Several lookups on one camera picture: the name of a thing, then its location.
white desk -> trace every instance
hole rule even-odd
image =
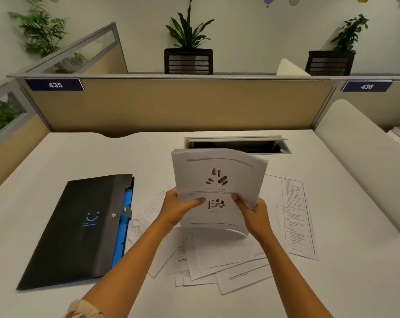
[[[50,133],[0,187],[0,317],[60,317],[92,283],[15,288],[69,180],[133,173],[133,207],[174,183],[171,151],[187,136],[282,135],[291,155],[261,155],[268,174],[303,181],[319,261],[293,262],[335,317],[400,317],[400,234],[313,131]],[[274,280],[221,296],[147,276],[130,317],[285,317]]]

stack of papers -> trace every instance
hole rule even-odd
[[[163,239],[149,274],[155,277],[160,270],[164,275],[174,274],[177,287],[218,284],[221,294],[272,277],[264,251],[246,231],[242,214],[230,196],[232,192],[242,196],[250,208],[256,205],[253,200],[262,197],[268,207],[272,231],[287,254],[317,260],[303,183],[265,175],[266,163],[248,154],[214,151],[218,155],[215,152],[211,155],[208,150],[197,150],[197,155],[187,155],[186,150],[173,152],[178,197],[182,200],[206,197],[203,204],[206,208],[189,211],[180,225]],[[165,192],[160,192],[143,211],[134,211],[125,251],[158,216]],[[221,205],[209,208],[211,202]]]

person's right arm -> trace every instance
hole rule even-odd
[[[256,208],[251,210],[236,194],[232,198],[244,216],[247,229],[268,258],[288,318],[332,317],[272,232],[265,201],[259,198]]]

number sign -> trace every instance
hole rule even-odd
[[[81,80],[25,78],[26,83],[33,91],[84,91]]]
[[[342,92],[386,92],[392,80],[349,80],[344,85]]]

folder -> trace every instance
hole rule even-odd
[[[123,256],[134,177],[69,181],[17,290],[102,277]]]

